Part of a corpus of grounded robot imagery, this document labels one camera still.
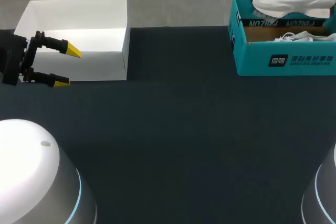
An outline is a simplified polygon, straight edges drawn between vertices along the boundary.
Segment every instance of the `black table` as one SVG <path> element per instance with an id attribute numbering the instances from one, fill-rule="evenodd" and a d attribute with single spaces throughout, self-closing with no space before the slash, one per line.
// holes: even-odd
<path id="1" fill-rule="evenodd" d="M 336 141 L 336 77 L 239 77 L 227 27 L 131 31 L 129 81 L 0 86 L 0 119 L 45 127 L 98 223 L 301 223 Z"/>

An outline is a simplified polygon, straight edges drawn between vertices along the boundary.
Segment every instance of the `white box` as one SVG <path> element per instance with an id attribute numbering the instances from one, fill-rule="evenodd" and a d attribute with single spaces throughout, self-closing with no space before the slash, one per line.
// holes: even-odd
<path id="1" fill-rule="evenodd" d="M 127 0 L 30 1 L 15 34 L 30 39 L 36 31 L 68 40 L 82 58 L 38 48 L 34 71 L 71 81 L 126 80 L 130 28 Z"/>

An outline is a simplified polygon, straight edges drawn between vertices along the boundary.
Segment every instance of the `white sneaker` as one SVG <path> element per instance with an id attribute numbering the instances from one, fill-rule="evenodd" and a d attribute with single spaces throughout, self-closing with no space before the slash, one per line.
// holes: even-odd
<path id="1" fill-rule="evenodd" d="M 253 0 L 255 9 L 275 18 L 297 12 L 310 17 L 329 18 L 330 8 L 335 4 L 336 0 Z"/>
<path id="2" fill-rule="evenodd" d="M 332 34 L 328 37 L 324 37 L 324 36 L 311 35 L 307 31 L 303 31 L 299 34 L 292 35 L 292 37 L 294 40 L 301 40 L 301 39 L 309 37 L 312 39 L 312 41 L 336 41 L 336 34 Z"/>
<path id="3" fill-rule="evenodd" d="M 282 37 L 275 39 L 274 41 L 277 42 L 281 42 L 281 41 L 285 41 L 285 42 L 289 42 L 289 41 L 293 41 L 293 42 L 309 42 L 309 41 L 313 41 L 313 39 L 310 36 L 302 36 L 300 38 L 296 38 L 294 33 L 286 33 L 285 35 L 283 35 Z"/>

